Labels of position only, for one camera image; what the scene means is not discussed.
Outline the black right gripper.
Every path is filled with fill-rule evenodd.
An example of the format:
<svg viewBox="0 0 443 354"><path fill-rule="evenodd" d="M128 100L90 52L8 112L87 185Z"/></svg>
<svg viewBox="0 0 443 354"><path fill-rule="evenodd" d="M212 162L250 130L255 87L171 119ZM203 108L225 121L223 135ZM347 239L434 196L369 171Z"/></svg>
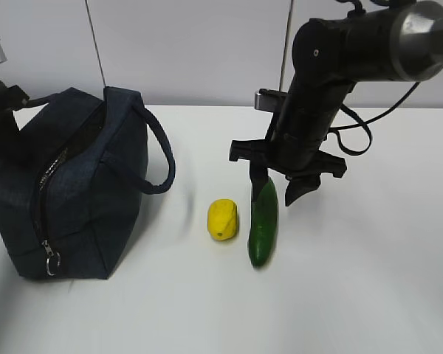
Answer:
<svg viewBox="0 0 443 354"><path fill-rule="evenodd" d="M286 206L317 190L320 174L343 177L345 160L320 151L320 146L345 98L344 80L312 86L295 79L264 139L232 141L229 160L250 162L252 209L269 181L268 168L290 180Z"/></svg>

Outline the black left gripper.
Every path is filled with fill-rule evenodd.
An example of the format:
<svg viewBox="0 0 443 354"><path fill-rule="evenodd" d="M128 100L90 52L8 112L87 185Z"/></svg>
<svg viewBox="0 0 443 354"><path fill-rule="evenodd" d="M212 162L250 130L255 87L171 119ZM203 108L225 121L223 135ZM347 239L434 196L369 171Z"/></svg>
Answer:
<svg viewBox="0 0 443 354"><path fill-rule="evenodd" d="M17 85L0 81L0 161L26 164L30 153L20 135L14 112L23 109L29 97Z"/></svg>

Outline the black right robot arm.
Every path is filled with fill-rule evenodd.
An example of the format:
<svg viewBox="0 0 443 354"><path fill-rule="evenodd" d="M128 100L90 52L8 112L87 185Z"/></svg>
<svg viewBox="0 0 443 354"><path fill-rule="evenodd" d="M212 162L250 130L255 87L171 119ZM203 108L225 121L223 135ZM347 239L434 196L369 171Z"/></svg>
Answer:
<svg viewBox="0 0 443 354"><path fill-rule="evenodd" d="M285 203L317 190L320 177L340 178L343 158L320 147L360 82L418 85L443 70L443 6L436 1L380 1L374 12L354 3L344 19L312 18L292 45L288 91L261 89L255 108L272 114L263 139L233 141L230 160L250 163L252 200L261 200L275 170L288 180Z"/></svg>

